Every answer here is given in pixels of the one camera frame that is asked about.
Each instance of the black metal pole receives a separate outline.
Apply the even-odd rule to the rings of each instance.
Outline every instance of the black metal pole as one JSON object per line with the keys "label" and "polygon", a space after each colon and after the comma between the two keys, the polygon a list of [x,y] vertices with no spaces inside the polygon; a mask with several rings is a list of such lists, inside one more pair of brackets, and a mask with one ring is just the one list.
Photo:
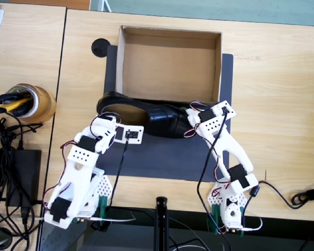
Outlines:
{"label": "black metal pole", "polygon": [[156,199],[155,226],[154,226],[154,251],[169,250],[169,212],[167,211],[167,198]]}

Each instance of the cable grommet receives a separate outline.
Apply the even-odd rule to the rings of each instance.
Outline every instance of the cable grommet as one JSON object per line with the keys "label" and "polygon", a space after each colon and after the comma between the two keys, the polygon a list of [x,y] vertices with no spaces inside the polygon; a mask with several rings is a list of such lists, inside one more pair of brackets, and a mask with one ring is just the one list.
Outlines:
{"label": "cable grommet", "polygon": [[13,237],[12,233],[9,229],[7,228],[1,228],[0,229],[0,242],[8,239],[6,242],[0,245],[0,250],[5,250],[7,249],[13,242]]}

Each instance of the open cardboard box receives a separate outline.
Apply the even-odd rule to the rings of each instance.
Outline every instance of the open cardboard box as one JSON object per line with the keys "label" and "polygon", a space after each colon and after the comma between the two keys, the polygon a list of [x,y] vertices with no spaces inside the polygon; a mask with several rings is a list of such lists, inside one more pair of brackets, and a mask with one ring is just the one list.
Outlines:
{"label": "open cardboard box", "polygon": [[222,34],[122,26],[116,91],[131,98],[219,101]]}

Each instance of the black leather shoe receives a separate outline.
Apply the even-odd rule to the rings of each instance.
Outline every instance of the black leather shoe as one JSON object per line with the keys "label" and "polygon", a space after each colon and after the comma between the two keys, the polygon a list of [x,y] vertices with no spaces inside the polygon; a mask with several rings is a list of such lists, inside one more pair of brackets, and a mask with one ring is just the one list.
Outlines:
{"label": "black leather shoe", "polygon": [[106,93],[97,104],[97,112],[116,112],[122,117],[122,123],[144,126],[144,132],[166,138],[183,138],[184,132],[191,129],[187,113],[168,104],[151,104],[148,100],[137,101],[127,96]]}

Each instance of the round hole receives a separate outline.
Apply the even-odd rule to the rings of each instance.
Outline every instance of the round hole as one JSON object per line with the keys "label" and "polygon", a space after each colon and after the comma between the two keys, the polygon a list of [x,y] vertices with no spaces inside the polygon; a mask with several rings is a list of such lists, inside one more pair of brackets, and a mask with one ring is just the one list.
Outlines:
{"label": "round hole", "polygon": [[99,58],[104,58],[107,56],[107,48],[110,42],[107,39],[99,38],[92,43],[92,53]]}

